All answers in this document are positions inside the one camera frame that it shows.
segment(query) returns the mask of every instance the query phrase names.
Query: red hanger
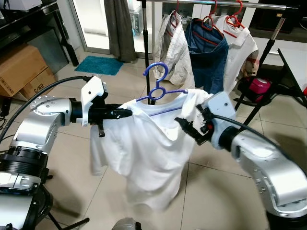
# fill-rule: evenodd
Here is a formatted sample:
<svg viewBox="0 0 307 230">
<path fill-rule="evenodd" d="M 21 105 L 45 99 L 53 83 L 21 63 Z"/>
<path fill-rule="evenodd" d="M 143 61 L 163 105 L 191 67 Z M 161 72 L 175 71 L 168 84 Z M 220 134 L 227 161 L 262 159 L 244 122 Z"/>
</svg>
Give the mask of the red hanger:
<svg viewBox="0 0 307 230">
<path fill-rule="evenodd" d="M 176 9 L 174 10 L 174 12 L 172 13 L 172 16 L 171 16 L 171 25 L 172 25 L 174 28 L 176 28 L 177 25 L 178 25 L 178 23 L 177 23 L 177 17 L 176 17 L 176 13 L 178 12 L 178 10 L 179 10 L 179 0 L 177 0 Z M 172 18 L 173 18 L 173 16 L 175 17 L 176 25 L 174 25 L 174 24 L 172 23 Z"/>
<path fill-rule="evenodd" d="M 209 15 L 206 16 L 206 17 L 204 17 L 203 19 L 197 19 L 196 21 L 201 21 L 201 26 L 202 26 L 202 28 L 204 28 L 204 29 L 206 29 L 206 30 L 208 30 L 208 31 L 212 31 L 213 28 L 215 28 L 215 29 L 218 31 L 218 33 L 221 35 L 221 37 L 224 38 L 224 34 L 215 26 L 215 24 L 213 23 L 212 17 L 211 17 L 211 15 L 215 13 L 216 8 L 217 8 L 217 2 L 216 2 L 216 0 L 213 0 L 213 1 L 215 2 L 213 11 L 211 11 L 211 12 L 209 13 Z M 207 27 L 207 26 L 204 25 L 204 22 L 205 22 L 205 20 L 206 20 L 207 18 L 209 18 L 209 20 L 211 20 L 211 25 L 212 25 L 211 27 Z M 208 43 L 210 43 L 210 44 L 212 44 L 212 45 L 217 46 L 217 44 L 216 44 L 215 42 L 212 42 L 212 41 L 209 41 L 209 40 L 203 38 L 203 37 L 200 36 L 197 32 L 193 31 L 193 33 L 194 33 L 198 38 L 200 38 L 200 39 L 202 39 L 202 40 L 204 40 L 204 41 L 206 41 L 206 42 L 208 42 Z"/>
<path fill-rule="evenodd" d="M 236 1 L 240 3 L 240 9 L 239 9 L 238 12 L 235 12 L 233 15 L 226 17 L 226 23 L 229 24 L 229 25 L 232 25 L 232 26 L 234 26 L 234 27 L 239 27 L 239 28 L 240 28 L 240 26 L 241 26 L 241 27 L 244 29 L 245 27 L 239 22 L 238 18 L 236 17 L 236 15 L 238 15 L 239 13 L 241 13 L 241 10 L 242 10 L 242 8 L 243 8 L 243 4 L 242 4 L 242 1 L 241 1 L 241 0 L 236 0 Z M 234 23 L 234 24 L 233 24 L 232 22 L 229 22 L 229 21 L 228 21 L 228 19 L 231 19 L 231 18 L 233 18 L 233 19 L 235 20 L 235 23 Z"/>
<path fill-rule="evenodd" d="M 171 16 L 171 18 L 170 18 L 170 20 L 171 20 L 171 25 L 174 27 L 174 28 L 176 28 L 177 27 L 177 25 L 178 25 L 178 23 L 177 23 L 177 17 L 176 17 L 176 13 L 178 12 L 178 9 L 179 9 L 179 0 L 177 0 L 177 7 L 176 7 L 176 9 L 174 10 L 174 12 L 172 13 L 172 16 Z M 175 17 L 175 22 L 176 22 L 176 24 L 173 24 L 172 23 L 172 18 L 173 18 L 173 16 Z M 164 34 L 168 34 L 168 35 L 170 35 L 171 37 L 173 37 L 173 35 L 166 29 L 165 30 L 165 33 Z"/>
<path fill-rule="evenodd" d="M 228 35 L 230 35 L 230 36 L 232 36 L 232 37 L 234 37 L 234 38 L 237 38 L 237 36 L 235 36 L 234 34 L 228 32 L 228 31 L 226 31 L 226 30 L 223 30 L 223 32 L 226 33 L 226 34 L 228 34 Z"/>
</svg>

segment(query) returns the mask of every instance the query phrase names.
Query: gray curtain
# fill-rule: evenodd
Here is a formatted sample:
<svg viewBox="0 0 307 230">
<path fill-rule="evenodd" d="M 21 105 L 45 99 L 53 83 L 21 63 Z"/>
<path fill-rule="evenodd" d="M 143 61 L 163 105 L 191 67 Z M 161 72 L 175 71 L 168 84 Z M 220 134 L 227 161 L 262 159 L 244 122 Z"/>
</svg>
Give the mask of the gray curtain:
<svg viewBox="0 0 307 230">
<path fill-rule="evenodd" d="M 136 53 L 127 0 L 105 0 L 110 53 L 120 61 L 134 61 Z"/>
</svg>

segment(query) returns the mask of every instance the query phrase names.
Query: blue plastic hanger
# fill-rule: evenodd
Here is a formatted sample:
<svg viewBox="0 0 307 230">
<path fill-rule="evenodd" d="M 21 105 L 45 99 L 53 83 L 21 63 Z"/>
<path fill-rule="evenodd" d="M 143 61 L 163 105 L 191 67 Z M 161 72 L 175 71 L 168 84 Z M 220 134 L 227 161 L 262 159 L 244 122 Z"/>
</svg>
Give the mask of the blue plastic hanger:
<svg viewBox="0 0 307 230">
<path fill-rule="evenodd" d="M 163 80 L 166 78 L 167 74 L 168 74 L 168 67 L 167 67 L 167 65 L 166 65 L 165 63 L 163 63 L 163 62 L 156 62 L 156 63 L 151 64 L 150 66 L 148 66 L 148 67 L 145 69 L 143 75 L 146 76 L 146 75 L 148 74 L 148 71 L 149 71 L 152 67 L 154 67 L 154 66 L 163 66 L 163 68 L 164 68 L 164 70 L 165 70 L 164 75 L 163 75 L 163 77 L 161 77 L 160 79 L 158 79 L 158 80 L 156 81 L 156 87 L 154 87 L 152 90 L 150 90 L 147 96 L 144 96 L 144 97 L 141 97 L 141 98 L 137 99 L 137 100 L 136 100 L 137 102 L 138 102 L 138 101 L 141 101 L 141 100 L 144 100 L 144 99 L 147 99 L 147 98 L 149 98 L 149 99 L 151 99 L 151 100 L 159 100 L 159 99 L 161 99 L 162 97 L 164 97 L 165 94 L 167 94 L 167 93 L 172 93 L 172 92 L 188 93 L 188 91 L 186 91 L 186 90 L 171 90 L 171 91 L 166 91 L 166 89 L 165 89 L 164 87 L 160 86 L 160 82 L 163 81 Z M 156 91 L 156 90 L 162 90 L 162 94 L 161 94 L 160 96 L 158 96 L 158 97 L 153 97 L 152 94 L 153 94 L 153 92 Z M 165 110 L 165 111 L 162 111 L 162 112 L 158 112 L 158 113 L 155 113 L 155 114 L 151 114 L 151 115 L 149 115 L 149 116 L 154 116 L 154 115 L 158 115 L 158 114 L 163 114 L 163 113 L 171 112 L 171 111 L 174 111 L 174 110 L 177 110 L 177 109 L 181 109 L 181 108 L 182 108 L 182 107 L 173 108 L 173 109 L 168 109 L 168 110 Z"/>
</svg>

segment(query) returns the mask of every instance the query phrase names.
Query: white jacket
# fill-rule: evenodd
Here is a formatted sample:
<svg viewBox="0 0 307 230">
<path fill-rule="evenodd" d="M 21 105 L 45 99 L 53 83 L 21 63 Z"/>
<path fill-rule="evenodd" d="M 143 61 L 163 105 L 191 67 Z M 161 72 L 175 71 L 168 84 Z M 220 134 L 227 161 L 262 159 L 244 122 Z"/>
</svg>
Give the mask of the white jacket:
<svg viewBox="0 0 307 230">
<path fill-rule="evenodd" d="M 215 26 L 222 31 L 229 46 L 224 69 L 224 91 L 230 93 L 237 83 L 237 76 L 248 57 L 258 56 L 258 47 L 248 28 L 239 29 L 226 22 L 227 15 L 213 17 Z"/>
<path fill-rule="evenodd" d="M 168 67 L 168 75 L 165 78 L 172 84 L 178 85 L 182 89 L 194 89 L 195 82 L 192 72 L 192 65 L 189 55 L 188 44 L 182 29 L 181 16 L 176 13 L 165 16 L 162 20 L 161 28 L 154 44 L 153 57 L 155 62 L 164 62 Z M 154 77 L 161 78 L 164 75 L 164 68 L 156 66 Z"/>
</svg>

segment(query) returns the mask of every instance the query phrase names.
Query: tiled floor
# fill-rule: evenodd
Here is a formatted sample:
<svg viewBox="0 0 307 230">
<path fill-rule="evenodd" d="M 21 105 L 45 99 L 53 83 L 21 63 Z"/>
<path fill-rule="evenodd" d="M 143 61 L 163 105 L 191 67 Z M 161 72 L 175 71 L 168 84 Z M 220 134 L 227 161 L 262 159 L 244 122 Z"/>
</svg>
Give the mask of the tiled floor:
<svg viewBox="0 0 307 230">
<path fill-rule="evenodd" d="M 81 53 L 80 61 L 89 53 Z M 116 76 L 99 75 L 107 83 L 108 103 L 124 103 L 138 98 L 145 92 L 144 60 L 124 64 Z M 90 75 L 75 72 L 68 64 L 57 74 L 58 79 Z M 57 86 L 49 94 L 80 99 L 82 80 Z M 171 100 L 164 98 L 158 103 Z M 10 116 L 21 106 L 14 101 Z M 241 106 L 238 121 L 243 122 L 251 107 Z M 9 134 L 13 134 L 29 110 L 15 120 Z M 262 108 L 250 126 L 270 138 L 306 167 L 307 112 L 295 100 L 278 96 Z M 90 172 L 89 128 L 80 124 L 61 127 L 49 157 L 48 167 L 54 178 L 46 187 L 55 202 L 52 213 L 63 225 L 84 217 L 91 220 L 80 227 L 112 229 L 117 220 L 133 217 L 142 223 L 144 230 L 265 230 L 267 221 L 260 196 L 253 180 L 225 150 L 217 151 L 209 143 L 197 146 L 182 174 L 181 189 L 164 212 L 152 212 L 148 207 L 131 207 L 125 199 L 125 179 L 105 168 L 102 176 Z M 10 139 L 0 147 L 8 147 Z M 55 230 L 51 220 L 43 220 L 39 230 Z"/>
</svg>

